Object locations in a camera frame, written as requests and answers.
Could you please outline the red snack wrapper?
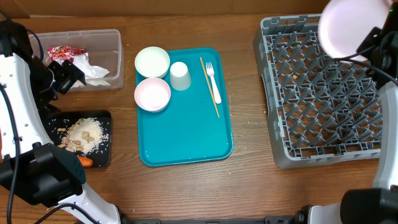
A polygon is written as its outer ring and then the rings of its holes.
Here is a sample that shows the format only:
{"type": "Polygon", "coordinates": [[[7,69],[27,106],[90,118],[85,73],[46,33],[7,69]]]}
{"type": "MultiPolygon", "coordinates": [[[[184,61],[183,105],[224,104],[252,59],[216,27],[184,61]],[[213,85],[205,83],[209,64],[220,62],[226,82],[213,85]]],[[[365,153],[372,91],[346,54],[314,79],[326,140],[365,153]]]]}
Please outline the red snack wrapper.
{"type": "Polygon", "coordinates": [[[47,49],[47,53],[51,61],[57,61],[58,63],[62,63],[64,60],[69,60],[70,62],[73,62],[75,56],[85,54],[86,50],[61,45],[58,47],[52,47],[47,49]]]}

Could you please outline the white round plate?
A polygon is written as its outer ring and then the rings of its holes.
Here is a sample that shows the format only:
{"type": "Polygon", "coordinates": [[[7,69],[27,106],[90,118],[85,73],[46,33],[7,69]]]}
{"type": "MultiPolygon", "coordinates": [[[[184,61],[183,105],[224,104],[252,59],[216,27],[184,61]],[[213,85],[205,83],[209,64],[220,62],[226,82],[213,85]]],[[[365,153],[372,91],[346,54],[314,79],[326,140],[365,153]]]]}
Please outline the white round plate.
{"type": "Polygon", "coordinates": [[[331,58],[355,54],[370,31],[384,25],[392,3],[392,0],[331,0],[318,24],[323,50],[331,58]]]}

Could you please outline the white napkin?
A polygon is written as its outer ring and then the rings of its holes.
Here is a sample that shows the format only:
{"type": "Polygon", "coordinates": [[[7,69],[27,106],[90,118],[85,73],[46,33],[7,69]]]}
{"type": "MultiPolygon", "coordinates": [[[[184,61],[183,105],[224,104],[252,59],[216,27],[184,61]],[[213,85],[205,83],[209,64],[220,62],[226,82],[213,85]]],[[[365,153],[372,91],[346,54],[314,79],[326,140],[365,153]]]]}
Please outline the white napkin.
{"type": "Polygon", "coordinates": [[[110,86],[102,78],[109,74],[109,70],[96,65],[90,65],[88,52],[72,57],[72,63],[85,74],[86,84],[93,86],[110,86]]]}

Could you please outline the pink bowl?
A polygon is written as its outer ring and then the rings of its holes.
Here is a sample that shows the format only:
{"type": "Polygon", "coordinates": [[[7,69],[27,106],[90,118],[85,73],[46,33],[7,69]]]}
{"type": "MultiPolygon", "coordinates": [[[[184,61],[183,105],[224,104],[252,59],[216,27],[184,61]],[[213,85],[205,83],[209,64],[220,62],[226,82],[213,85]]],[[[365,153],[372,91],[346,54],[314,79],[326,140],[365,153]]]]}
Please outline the pink bowl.
{"type": "Polygon", "coordinates": [[[146,78],[134,91],[134,99],[141,109],[156,113],[162,111],[169,103],[171,89],[161,78],[146,78]]]}

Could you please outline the white bowl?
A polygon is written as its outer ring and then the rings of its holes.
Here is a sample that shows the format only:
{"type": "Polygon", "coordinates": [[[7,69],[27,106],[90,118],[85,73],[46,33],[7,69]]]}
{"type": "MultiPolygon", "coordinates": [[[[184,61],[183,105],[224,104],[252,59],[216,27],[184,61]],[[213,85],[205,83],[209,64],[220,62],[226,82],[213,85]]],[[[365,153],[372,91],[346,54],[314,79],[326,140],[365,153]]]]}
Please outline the white bowl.
{"type": "Polygon", "coordinates": [[[134,65],[145,78],[163,78],[170,67],[170,56],[160,47],[146,47],[136,55],[134,65]]]}

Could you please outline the white cup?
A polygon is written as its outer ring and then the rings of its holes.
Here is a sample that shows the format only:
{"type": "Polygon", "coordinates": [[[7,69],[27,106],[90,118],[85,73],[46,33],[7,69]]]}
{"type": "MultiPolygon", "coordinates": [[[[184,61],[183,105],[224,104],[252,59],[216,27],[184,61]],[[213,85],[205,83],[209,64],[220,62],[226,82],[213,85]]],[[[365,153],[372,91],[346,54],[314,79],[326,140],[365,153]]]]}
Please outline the white cup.
{"type": "Polygon", "coordinates": [[[170,67],[170,84],[178,91],[184,91],[191,85],[188,67],[183,62],[175,62],[170,67]]]}

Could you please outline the wooden chopstick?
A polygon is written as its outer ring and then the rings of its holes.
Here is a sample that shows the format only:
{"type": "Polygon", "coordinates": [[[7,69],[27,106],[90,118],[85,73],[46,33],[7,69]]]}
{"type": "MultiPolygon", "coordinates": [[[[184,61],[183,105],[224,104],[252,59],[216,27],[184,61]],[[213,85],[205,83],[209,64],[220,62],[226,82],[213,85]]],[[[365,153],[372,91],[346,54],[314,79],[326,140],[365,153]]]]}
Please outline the wooden chopstick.
{"type": "Polygon", "coordinates": [[[211,100],[213,102],[213,106],[214,106],[215,111],[216,111],[216,115],[217,115],[218,119],[220,119],[220,114],[219,114],[219,111],[218,111],[218,107],[217,107],[217,104],[215,102],[214,94],[213,94],[213,91],[211,89],[211,85],[210,85],[210,82],[209,82],[209,79],[208,79],[208,74],[206,72],[206,68],[205,68],[205,65],[203,63],[202,57],[200,57],[200,63],[201,63],[201,67],[203,69],[203,73],[204,73],[204,76],[205,76],[205,79],[206,79],[206,82],[207,82],[207,85],[208,85],[208,89],[209,89],[209,92],[210,92],[210,95],[211,95],[211,100]]]}

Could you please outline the white plastic fork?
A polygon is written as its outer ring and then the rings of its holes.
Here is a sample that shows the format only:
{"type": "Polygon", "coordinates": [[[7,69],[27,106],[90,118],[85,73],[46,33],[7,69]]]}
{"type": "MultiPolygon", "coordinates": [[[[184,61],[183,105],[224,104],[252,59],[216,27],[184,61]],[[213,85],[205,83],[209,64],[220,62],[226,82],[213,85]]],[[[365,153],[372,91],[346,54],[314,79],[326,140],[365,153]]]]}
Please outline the white plastic fork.
{"type": "Polygon", "coordinates": [[[215,98],[215,102],[216,102],[216,104],[221,104],[222,100],[221,100],[221,96],[220,96],[220,93],[219,93],[218,86],[216,84],[215,71],[214,71],[214,68],[212,66],[212,63],[211,62],[207,62],[205,64],[205,66],[206,66],[207,75],[210,77],[210,80],[211,80],[211,87],[212,87],[212,90],[213,90],[213,96],[215,98]]]}

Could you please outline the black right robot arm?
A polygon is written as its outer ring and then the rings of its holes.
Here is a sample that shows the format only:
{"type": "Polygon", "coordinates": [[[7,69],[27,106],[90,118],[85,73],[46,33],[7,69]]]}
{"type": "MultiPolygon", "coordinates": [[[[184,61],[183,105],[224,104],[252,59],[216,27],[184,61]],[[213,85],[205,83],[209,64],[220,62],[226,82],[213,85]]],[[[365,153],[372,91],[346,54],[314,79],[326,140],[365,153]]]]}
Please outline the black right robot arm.
{"type": "Polygon", "coordinates": [[[318,27],[334,61],[374,72],[383,112],[381,153],[371,189],[340,203],[302,207],[289,223],[397,223],[397,1],[330,1],[318,27]]]}

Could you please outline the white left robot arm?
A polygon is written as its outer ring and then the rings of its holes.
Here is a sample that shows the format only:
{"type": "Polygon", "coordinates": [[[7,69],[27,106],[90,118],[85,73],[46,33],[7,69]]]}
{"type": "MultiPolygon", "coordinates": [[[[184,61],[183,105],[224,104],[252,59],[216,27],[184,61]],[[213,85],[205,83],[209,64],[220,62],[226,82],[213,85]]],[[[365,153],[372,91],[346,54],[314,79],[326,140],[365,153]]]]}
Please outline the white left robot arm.
{"type": "Polygon", "coordinates": [[[84,73],[65,60],[44,64],[33,54],[32,31],[1,21],[1,185],[8,189],[6,220],[15,197],[42,204],[49,214],[64,210],[83,223],[127,223],[117,206],[87,183],[81,160],[57,146],[43,122],[58,112],[52,105],[84,73]]]}

